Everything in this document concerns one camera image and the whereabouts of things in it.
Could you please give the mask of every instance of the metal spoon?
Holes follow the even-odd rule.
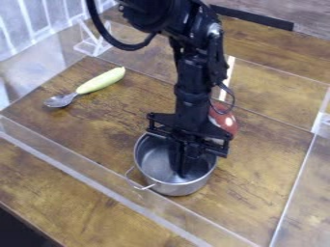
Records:
[[[86,82],[76,89],[75,93],[72,93],[69,95],[64,95],[64,96],[52,96],[51,98],[48,98],[44,101],[44,104],[48,107],[53,107],[53,108],[64,107],[72,102],[72,100],[76,96],[81,96],[87,93],[95,92],[95,91],[106,88],[107,86],[116,83],[120,79],[123,79],[124,75],[126,75],[126,68],[124,67],[111,69],[110,71],[102,73],[92,80]]]

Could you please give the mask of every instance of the wooden table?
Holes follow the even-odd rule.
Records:
[[[246,22],[226,19],[227,26],[234,23],[238,29],[249,26]],[[257,31],[251,31],[251,36],[240,30],[228,31],[227,47],[232,55],[240,55],[243,59],[253,58],[250,59],[253,62],[261,64],[265,62],[269,66],[274,65],[277,69],[286,68],[290,72],[301,69],[305,71],[305,76],[315,79],[327,77],[323,71],[322,74],[315,73],[321,68],[313,68],[310,61],[311,54],[318,54],[317,49],[321,47],[326,45],[330,47],[329,43],[313,40],[313,51],[305,50],[303,55],[299,55],[303,49],[301,50],[295,44],[305,45],[301,37],[283,31],[265,29],[257,24],[250,25],[263,31],[259,37]],[[277,54],[275,59],[270,60],[271,50],[265,47],[265,43],[273,41],[271,37],[277,36],[285,37],[295,44],[290,46],[285,42],[285,46],[281,46],[279,39],[278,42],[270,42],[267,46],[275,47]],[[295,56],[285,52],[287,45],[295,50],[293,51]],[[127,63],[128,68],[152,76],[128,69],[126,79],[119,84],[79,98],[67,108],[51,110],[43,107],[41,102],[47,97],[71,92],[83,81],[115,67],[100,59],[86,58],[1,114],[123,175],[134,163],[132,148],[138,137],[144,133],[146,114],[151,111],[171,112],[174,108],[172,85],[166,82],[174,77],[171,66],[167,66],[168,74],[160,78],[163,80],[156,79],[160,70],[146,72],[143,68],[134,66],[143,64],[142,62],[148,61],[159,52],[164,56],[163,59],[156,60],[158,66],[162,68],[162,63],[167,65],[170,57],[168,51],[163,50],[162,40],[156,41],[152,49],[154,52],[144,56],[144,60],[142,60],[143,54],[138,54],[136,56],[142,57],[138,57],[135,63],[130,63],[128,60],[122,61]],[[279,52],[290,58],[279,59]],[[301,65],[302,58],[303,60],[309,58],[306,59],[309,65],[311,64],[309,71],[302,69],[306,67]],[[306,78],[290,77],[278,70],[244,63],[247,62],[238,62],[238,71],[243,71],[243,74],[238,73],[234,77],[238,100],[240,100],[240,106],[235,110],[240,128],[238,137],[232,141],[230,157],[219,161],[210,182],[198,193],[188,197],[170,198],[187,210],[238,234],[236,240],[222,235],[208,236],[207,239],[219,246],[270,244],[311,143],[313,135],[309,128],[313,119],[306,118],[306,111],[317,113],[326,90],[326,85],[322,83],[306,87],[305,85],[311,83]],[[318,63],[326,66],[329,60],[318,60]],[[265,83],[269,78],[273,79],[273,83]],[[282,111],[278,112],[278,107],[269,101],[269,98],[275,98],[274,92],[269,91],[263,95],[267,89],[273,89],[273,84],[279,83],[277,85],[282,87],[283,79],[291,83],[294,89],[299,89],[297,92],[286,91],[285,96],[287,100],[294,96],[294,103],[283,109],[285,114]],[[247,97],[243,95],[246,92],[259,97]],[[297,109],[295,102],[303,107]],[[198,240],[194,242],[194,239],[180,231],[171,231],[156,224],[148,217],[86,186],[9,142],[1,140],[0,146],[1,205],[60,244],[65,246],[198,244]],[[202,231],[194,229],[194,226],[188,228],[191,232]]]

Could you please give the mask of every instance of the red object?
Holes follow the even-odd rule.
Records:
[[[218,111],[224,111],[228,106],[224,105],[222,102],[212,102],[214,108]],[[228,131],[234,137],[238,133],[238,122],[236,119],[234,117],[234,114],[230,112],[224,115],[218,114],[214,109],[210,107],[210,111],[208,111],[208,118],[210,121],[220,128],[223,128],[226,131]]]

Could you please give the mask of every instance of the metal pot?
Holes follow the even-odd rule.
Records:
[[[148,186],[136,186],[128,178],[135,167],[131,167],[126,174],[130,184],[138,190],[151,188],[168,196],[186,196],[196,192],[207,183],[216,167],[216,155],[204,153],[199,166],[192,167],[184,178],[179,177],[170,167],[166,138],[150,133],[144,134],[135,144],[134,158]]]

